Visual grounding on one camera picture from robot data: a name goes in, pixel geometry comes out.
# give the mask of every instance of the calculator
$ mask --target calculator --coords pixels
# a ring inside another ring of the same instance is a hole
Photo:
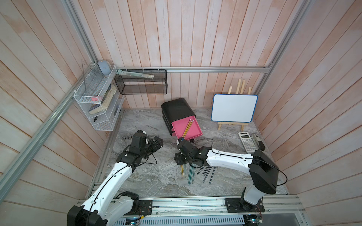
[[[254,153],[255,150],[258,150],[248,132],[240,132],[238,135],[247,153]]]

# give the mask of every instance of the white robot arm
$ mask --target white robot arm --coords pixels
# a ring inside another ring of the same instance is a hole
[[[84,225],[84,222],[87,226],[113,225],[120,216],[126,213],[132,212],[134,215],[139,215],[139,198],[134,193],[122,193],[117,202],[113,204],[111,202],[134,169],[143,164],[141,159],[148,158],[150,154],[163,146],[162,139],[155,137],[155,141],[148,141],[146,137],[144,131],[134,134],[130,150],[118,156],[111,173],[95,193],[81,207],[73,206],[70,209],[67,218],[68,226]],[[236,154],[209,147],[198,149],[186,140],[179,139],[178,142],[177,147],[180,152],[176,153],[174,158],[178,165],[194,163],[200,167],[220,166],[251,175],[253,183],[244,190],[241,205],[249,205],[248,208],[251,209],[252,206],[258,204],[263,195],[275,194],[278,168],[261,151],[254,154]]]

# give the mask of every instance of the gray marble surface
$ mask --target gray marble surface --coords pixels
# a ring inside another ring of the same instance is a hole
[[[210,108],[195,108],[197,122],[203,136],[196,138],[212,138],[213,148],[225,152],[246,153],[237,133],[240,125],[222,125],[218,131],[218,124],[210,120]],[[123,115],[120,129],[108,162],[106,175],[109,174],[116,159],[131,140],[123,138],[132,136],[137,130],[144,130],[150,137],[158,136],[164,140],[164,146],[154,153],[157,164],[144,164],[137,167],[134,173],[124,182],[119,192],[131,191],[140,197],[166,197],[166,196],[227,196],[241,195],[244,187],[252,182],[249,175],[240,171],[217,167],[209,184],[211,173],[203,183],[204,176],[195,175],[193,184],[188,186],[188,179],[181,176],[180,166],[173,160],[176,148],[176,137],[170,136],[162,119],[161,109],[126,110]],[[254,123],[244,127],[249,133],[259,133]],[[195,142],[201,146],[211,146],[211,140]],[[155,162],[152,156],[149,162]],[[285,186],[278,186],[278,194],[286,194]]]

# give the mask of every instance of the black mesh basket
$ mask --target black mesh basket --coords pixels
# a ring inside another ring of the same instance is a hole
[[[167,94],[166,70],[127,70],[154,75],[153,78],[140,78],[116,74],[114,80],[121,94]]]

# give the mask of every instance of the vent grille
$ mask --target vent grille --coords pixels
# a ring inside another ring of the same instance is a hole
[[[146,217],[139,225],[240,225],[245,224],[242,215],[232,216],[188,216],[188,217]],[[126,217],[120,218],[115,224],[126,225]]]

